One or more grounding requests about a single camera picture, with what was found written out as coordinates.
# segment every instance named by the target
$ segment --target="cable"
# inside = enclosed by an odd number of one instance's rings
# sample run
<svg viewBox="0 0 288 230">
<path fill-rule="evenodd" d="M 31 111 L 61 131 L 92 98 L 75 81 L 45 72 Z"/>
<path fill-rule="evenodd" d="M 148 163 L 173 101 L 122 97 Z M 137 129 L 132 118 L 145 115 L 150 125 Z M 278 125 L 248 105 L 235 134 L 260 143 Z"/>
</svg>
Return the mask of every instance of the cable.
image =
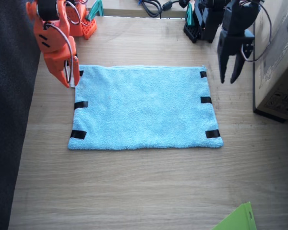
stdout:
<svg viewBox="0 0 288 230">
<path fill-rule="evenodd" d="M 161 13 L 163 11 L 169 10 L 172 7 L 172 4 L 176 2 L 179 2 L 179 0 L 168 1 L 165 4 L 163 4 L 163 6 L 161 6 L 158 0 L 139 0 L 139 4 L 142 4 L 147 14 L 152 18 L 156 18 L 158 16 L 160 16 L 161 18 Z M 157 8 L 157 12 L 152 12 L 150 9 L 148 9 L 148 7 L 146 6 L 146 3 L 155 6 Z"/>
<path fill-rule="evenodd" d="M 69 42 L 67 36 L 63 33 L 63 31 L 56 27 L 55 25 L 53 24 L 50 24 L 50 23 L 46 23 L 45 26 L 50 26 L 52 27 L 53 29 L 57 30 L 61 35 L 62 37 L 64 38 L 64 40 L 66 41 L 67 45 L 68 45 L 68 48 L 69 48 L 69 52 L 71 54 L 71 71 L 70 71 L 70 74 L 69 76 L 66 75 L 66 81 L 67 83 L 69 83 L 71 81 L 71 78 L 72 78 L 72 67 L 73 67 L 73 56 L 72 56 L 72 46 L 71 46 L 71 43 Z"/>
<path fill-rule="evenodd" d="M 261 55 L 259 55 L 258 58 L 254 59 L 254 60 L 248 60 L 248 59 L 246 58 L 246 56 L 245 56 L 245 54 L 244 54 L 244 52 L 243 52 L 243 44 L 242 44 L 242 46 L 241 46 L 241 54 L 242 54 L 242 56 L 243 56 L 243 58 L 244 58 L 244 60 L 245 60 L 246 62 L 256 62 L 256 61 L 258 61 L 258 60 L 266 53 L 266 51 L 268 50 L 268 48 L 269 48 L 269 46 L 270 46 L 270 44 L 271 44 L 271 37 L 272 37 L 272 22 L 271 22 L 270 16 L 269 16 L 267 10 L 265 9 L 265 7 L 264 7 L 260 2 L 256 2 L 256 1 L 254 1 L 254 0 L 247 0 L 247 1 L 243 2 L 241 5 L 243 6 L 244 4 L 246 4 L 246 3 L 251 3 L 251 2 L 258 4 L 258 5 L 260 5 L 260 6 L 263 8 L 265 14 L 266 14 L 267 17 L 268 17 L 269 23 L 270 23 L 270 35 L 269 35 L 268 44 L 267 44 L 267 46 L 265 47 L 264 51 L 262 52 Z"/>
<path fill-rule="evenodd" d="M 81 22 L 81 19 L 80 19 L 80 15 L 79 15 L 79 12 L 78 12 L 77 8 L 76 8 L 75 5 L 72 4 L 70 1 L 66 1 L 66 4 L 70 5 L 70 6 L 75 10 L 75 12 L 76 12 L 76 14 L 77 14 L 77 16 L 78 16 L 78 19 L 79 19 L 79 21 L 76 22 L 76 23 L 75 23 L 74 21 L 72 21 L 69 17 L 67 17 L 68 20 L 71 21 L 71 23 L 74 24 L 74 25 L 79 25 L 80 22 Z"/>
</svg>

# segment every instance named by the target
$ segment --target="green paper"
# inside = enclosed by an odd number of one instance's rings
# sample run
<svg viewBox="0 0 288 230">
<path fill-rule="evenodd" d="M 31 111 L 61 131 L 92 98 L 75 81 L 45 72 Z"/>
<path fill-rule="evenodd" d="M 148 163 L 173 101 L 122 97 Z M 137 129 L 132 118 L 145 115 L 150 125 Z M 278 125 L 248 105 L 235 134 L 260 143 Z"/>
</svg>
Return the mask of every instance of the green paper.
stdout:
<svg viewBox="0 0 288 230">
<path fill-rule="evenodd" d="M 101 0 L 96 0 L 94 5 L 92 6 L 89 14 L 86 16 L 85 19 L 88 21 L 92 21 L 95 16 L 104 16 L 104 8 L 102 7 L 102 1 Z"/>
<path fill-rule="evenodd" d="M 251 203 L 240 205 L 213 230 L 257 230 Z"/>
</svg>

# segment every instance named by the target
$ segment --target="light blue cloth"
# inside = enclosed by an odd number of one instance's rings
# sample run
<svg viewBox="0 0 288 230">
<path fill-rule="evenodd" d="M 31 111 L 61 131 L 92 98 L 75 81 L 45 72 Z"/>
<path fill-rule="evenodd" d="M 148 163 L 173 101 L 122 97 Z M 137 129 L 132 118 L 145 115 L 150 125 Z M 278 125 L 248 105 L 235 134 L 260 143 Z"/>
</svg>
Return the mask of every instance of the light blue cloth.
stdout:
<svg viewBox="0 0 288 230">
<path fill-rule="evenodd" d="M 73 130 L 87 132 L 70 138 L 71 150 L 221 147 L 205 67 L 101 67 L 81 65 L 75 88 Z"/>
</svg>

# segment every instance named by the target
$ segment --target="cardboard box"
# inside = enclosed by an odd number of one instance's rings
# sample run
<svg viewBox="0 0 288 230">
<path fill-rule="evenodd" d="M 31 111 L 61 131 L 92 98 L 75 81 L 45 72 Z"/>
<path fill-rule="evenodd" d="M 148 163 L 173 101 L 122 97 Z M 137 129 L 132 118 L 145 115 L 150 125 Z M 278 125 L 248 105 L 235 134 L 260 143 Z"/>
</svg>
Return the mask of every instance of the cardboard box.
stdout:
<svg viewBox="0 0 288 230">
<path fill-rule="evenodd" d="M 277 121 L 288 119 L 288 0 L 266 0 L 272 21 L 272 42 L 253 66 L 254 112 Z M 255 56 L 266 47 L 270 24 L 260 10 L 254 25 Z"/>
</svg>

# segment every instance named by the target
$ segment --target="wooden table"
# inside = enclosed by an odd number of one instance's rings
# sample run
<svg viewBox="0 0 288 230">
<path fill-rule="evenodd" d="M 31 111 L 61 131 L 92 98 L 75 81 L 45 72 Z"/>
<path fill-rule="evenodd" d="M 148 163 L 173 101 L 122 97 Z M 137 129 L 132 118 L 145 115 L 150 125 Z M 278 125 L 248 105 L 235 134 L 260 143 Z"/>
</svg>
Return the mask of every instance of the wooden table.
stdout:
<svg viewBox="0 0 288 230">
<path fill-rule="evenodd" d="M 70 151 L 74 90 L 41 58 L 10 229 L 209 230 L 251 201 L 259 230 L 288 230 L 288 122 L 253 114 L 252 66 L 231 85 L 231 58 L 221 84 L 218 35 L 194 45 L 184 20 L 98 17 L 97 24 L 89 41 L 76 39 L 81 64 L 206 65 L 225 145 Z"/>
</svg>

